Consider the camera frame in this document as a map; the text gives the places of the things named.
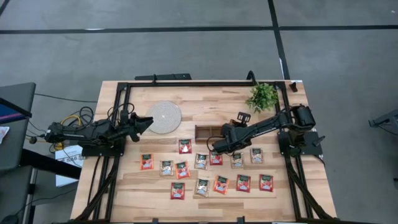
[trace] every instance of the white round plate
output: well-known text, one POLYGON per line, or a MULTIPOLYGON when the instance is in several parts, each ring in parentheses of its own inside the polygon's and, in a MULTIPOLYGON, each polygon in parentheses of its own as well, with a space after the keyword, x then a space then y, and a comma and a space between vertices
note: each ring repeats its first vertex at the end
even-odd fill
POLYGON ((151 116, 154 122, 149 129, 157 134, 167 134, 174 131, 181 123, 180 108, 170 101, 161 101, 152 106, 146 117, 151 116))

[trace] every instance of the green plant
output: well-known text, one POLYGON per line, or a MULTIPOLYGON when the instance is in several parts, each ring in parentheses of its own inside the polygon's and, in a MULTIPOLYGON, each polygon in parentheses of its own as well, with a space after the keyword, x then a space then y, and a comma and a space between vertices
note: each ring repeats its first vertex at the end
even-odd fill
POLYGON ((250 92, 253 95, 246 100, 246 104, 250 108, 254 108, 254 112, 260 113, 265 109, 269 110, 278 103, 278 92, 271 85, 257 83, 250 92))

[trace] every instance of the wooden table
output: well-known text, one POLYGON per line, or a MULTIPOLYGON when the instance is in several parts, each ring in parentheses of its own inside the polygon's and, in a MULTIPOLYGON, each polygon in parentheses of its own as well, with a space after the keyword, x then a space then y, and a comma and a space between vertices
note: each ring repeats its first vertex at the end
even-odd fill
MULTIPOLYGON (((106 112, 114 103, 117 84, 118 82, 103 82, 95 119, 107 117, 106 112)), ((290 105, 307 105, 303 83, 298 83, 297 88, 296 93, 287 89, 290 105)), ((137 143, 127 138, 126 150, 119 165, 112 222, 151 222, 152 218, 159 218, 160 222, 235 222, 241 216, 245 216, 247 222, 295 220, 285 161, 279 152, 276 131, 252 140, 253 147, 261 147, 264 151, 263 164, 251 163, 249 148, 241 151, 244 153, 244 169, 232 169, 230 158, 226 155, 223 156, 223 166, 209 166, 208 170, 194 169, 195 154, 208 154, 206 145, 195 144, 194 140, 192 154, 178 153, 178 139, 194 139, 195 125, 221 125, 236 119, 239 111, 252 114, 249 124, 274 116, 274 110, 254 114, 245 105, 244 101, 251 95, 249 87, 134 87, 131 91, 130 102, 134 103, 138 115, 144 116, 152 105, 169 100, 180 107, 182 122, 169 134, 160 135, 147 130, 137 143), (153 170, 140 170, 140 155, 145 153, 154 154, 153 170), (160 177, 160 160, 188 161, 191 177, 180 180, 175 176, 160 177), (250 193, 235 190, 237 174, 252 177, 250 193), (273 192, 258 189, 259 174, 274 176, 273 192), (194 195, 197 178, 211 180, 212 187, 216 175, 230 179, 226 195, 212 190, 208 198, 194 195), (185 182, 185 200, 170 199, 171 182, 185 182)), ((91 157, 85 160, 71 218, 77 217, 86 207, 96 159, 91 157)), ((323 164, 313 156, 303 156, 302 160, 309 191, 325 211, 335 217, 323 164)), ((101 166, 98 166, 93 195, 98 187, 100 172, 101 166)), ((297 191, 304 217, 302 194, 297 191)), ((104 217, 106 198, 107 195, 104 195, 100 218, 104 217)))

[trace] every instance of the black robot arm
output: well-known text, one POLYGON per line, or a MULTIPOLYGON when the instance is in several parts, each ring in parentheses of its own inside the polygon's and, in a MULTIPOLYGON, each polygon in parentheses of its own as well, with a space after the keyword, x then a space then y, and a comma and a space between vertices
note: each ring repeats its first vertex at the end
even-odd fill
POLYGON ((109 119, 101 119, 87 126, 64 126, 60 123, 52 123, 44 139, 50 143, 75 140, 81 147, 111 147, 115 141, 129 135, 134 142, 139 141, 139 136, 152 123, 152 117, 140 118, 132 113, 129 118, 127 110, 120 112, 120 123, 117 127, 109 119))
POLYGON ((218 154, 231 153, 250 146, 252 138, 280 128, 288 128, 293 142, 300 146, 303 144, 304 132, 311 130, 314 125, 315 120, 309 107, 294 106, 289 111, 280 112, 274 117, 250 126, 247 126, 246 122, 226 123, 221 127, 221 135, 224 139, 214 142, 212 146, 218 154), (290 116, 293 117, 294 123, 290 122, 290 116))

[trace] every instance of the concrete floor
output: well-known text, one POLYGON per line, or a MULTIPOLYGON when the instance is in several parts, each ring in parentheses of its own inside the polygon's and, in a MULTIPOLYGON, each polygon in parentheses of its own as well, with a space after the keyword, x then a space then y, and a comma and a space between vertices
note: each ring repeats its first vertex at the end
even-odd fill
MULTIPOLYGON (((275 0, 275 8, 280 26, 398 24, 394 0, 275 0)), ((267 1, 260 0, 11 0, 0 17, 3 30, 271 24, 267 1)), ((398 109, 398 30, 281 35, 290 77, 304 81, 317 129, 326 135, 322 144, 338 216, 396 223, 398 138, 369 128, 368 119, 398 109)), ((243 79, 253 70, 258 79, 282 79, 273 31, 14 34, 0 35, 0 49, 1 85, 36 82, 37 93, 76 99, 97 99, 103 80, 153 73, 243 79)), ((83 105, 36 96, 32 121, 45 129, 83 105)), ((48 154, 46 144, 25 147, 48 154)), ((54 184, 51 175, 42 176, 39 189, 54 184)), ((55 194, 42 190, 36 197, 55 194)), ((34 223, 67 221, 73 199, 70 194, 39 205, 34 223)))

